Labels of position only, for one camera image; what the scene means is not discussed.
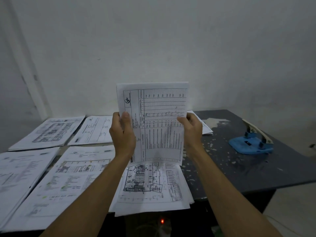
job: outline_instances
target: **document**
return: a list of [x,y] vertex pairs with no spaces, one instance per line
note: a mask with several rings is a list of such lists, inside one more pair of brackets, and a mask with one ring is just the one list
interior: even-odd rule
[[113,145],[69,147],[3,230],[46,229],[98,177],[114,156]]
[[53,161],[59,147],[0,154],[0,230]]
[[125,169],[110,211],[121,216],[182,210],[193,202],[179,165],[151,162]]
[[130,165],[144,161],[182,163],[188,82],[117,84],[120,115],[132,117],[136,148]]
[[48,119],[18,143],[11,146],[9,151],[63,146],[84,117]]
[[202,135],[213,134],[213,131],[211,130],[211,128],[208,127],[207,124],[205,124],[205,122],[201,120],[193,111],[188,111],[188,112],[193,113],[198,118],[198,120],[202,123],[203,125]]
[[89,116],[83,122],[80,130],[69,141],[68,145],[86,145],[112,142],[109,129],[112,116]]

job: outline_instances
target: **paper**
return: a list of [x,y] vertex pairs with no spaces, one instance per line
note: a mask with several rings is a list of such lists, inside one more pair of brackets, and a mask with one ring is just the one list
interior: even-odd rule
[[136,136],[130,165],[143,161],[181,164],[188,82],[117,84],[118,108],[129,112]]
[[193,111],[188,111],[188,112],[189,113],[193,113],[198,118],[198,120],[202,123],[202,125],[203,125],[202,135],[207,135],[207,134],[212,134],[213,133],[211,128],[208,127],[207,124],[205,124],[204,121],[201,120]]
[[4,231],[46,229],[104,170],[114,146],[69,147],[13,215]]
[[0,229],[55,158],[59,147],[0,154]]
[[125,169],[110,207],[115,216],[189,209],[193,202],[179,166],[151,162]]
[[89,116],[85,119],[80,130],[68,145],[85,145],[112,142],[109,129],[112,116]]
[[18,143],[11,146],[9,151],[62,146],[83,119],[84,116],[48,119]]

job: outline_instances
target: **forearm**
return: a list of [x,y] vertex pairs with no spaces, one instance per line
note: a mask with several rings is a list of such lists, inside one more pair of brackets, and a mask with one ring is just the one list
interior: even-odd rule
[[188,153],[225,236],[281,236],[274,226],[231,184],[203,147]]
[[97,236],[129,159],[116,156],[41,236]]

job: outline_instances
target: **scratched table surface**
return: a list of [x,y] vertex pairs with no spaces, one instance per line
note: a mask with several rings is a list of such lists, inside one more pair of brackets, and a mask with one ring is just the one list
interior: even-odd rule
[[[210,158],[231,183],[243,194],[273,190],[316,182],[316,163],[281,141],[273,140],[271,154],[243,155],[237,153],[228,141],[243,136],[246,126],[241,118],[228,110],[195,111],[202,120],[226,119],[212,128],[213,135],[203,135],[202,143]],[[195,200],[206,198],[203,186],[191,160],[184,158],[181,167]]]

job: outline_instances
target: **dark tabletop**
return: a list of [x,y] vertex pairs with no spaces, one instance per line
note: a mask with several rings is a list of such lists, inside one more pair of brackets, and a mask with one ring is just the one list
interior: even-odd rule
[[[243,155],[237,153],[228,141],[243,136],[246,126],[241,118],[228,110],[195,111],[202,120],[226,119],[212,128],[213,135],[203,135],[202,143],[215,164],[243,194],[278,189],[316,182],[316,163],[299,154],[279,140],[268,135],[273,143],[271,154]],[[196,169],[184,154],[184,177],[195,200],[205,199],[206,194]]]

